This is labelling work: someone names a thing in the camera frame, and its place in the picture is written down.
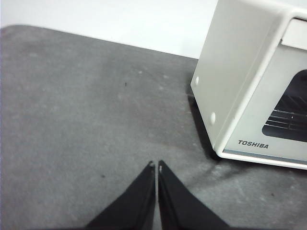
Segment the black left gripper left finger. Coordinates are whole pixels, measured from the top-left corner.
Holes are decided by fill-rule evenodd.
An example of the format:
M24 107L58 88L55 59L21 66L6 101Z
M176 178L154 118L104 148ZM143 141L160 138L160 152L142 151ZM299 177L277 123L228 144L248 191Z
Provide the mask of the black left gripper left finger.
M151 230L156 202L155 164L148 162L128 188L87 225L87 230Z

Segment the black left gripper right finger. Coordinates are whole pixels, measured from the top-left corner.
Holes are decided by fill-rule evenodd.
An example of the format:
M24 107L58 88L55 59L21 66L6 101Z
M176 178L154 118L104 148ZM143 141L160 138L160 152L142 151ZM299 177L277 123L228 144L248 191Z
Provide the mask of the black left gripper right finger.
M158 163L158 202L164 230L226 230L229 225L197 199L164 161Z

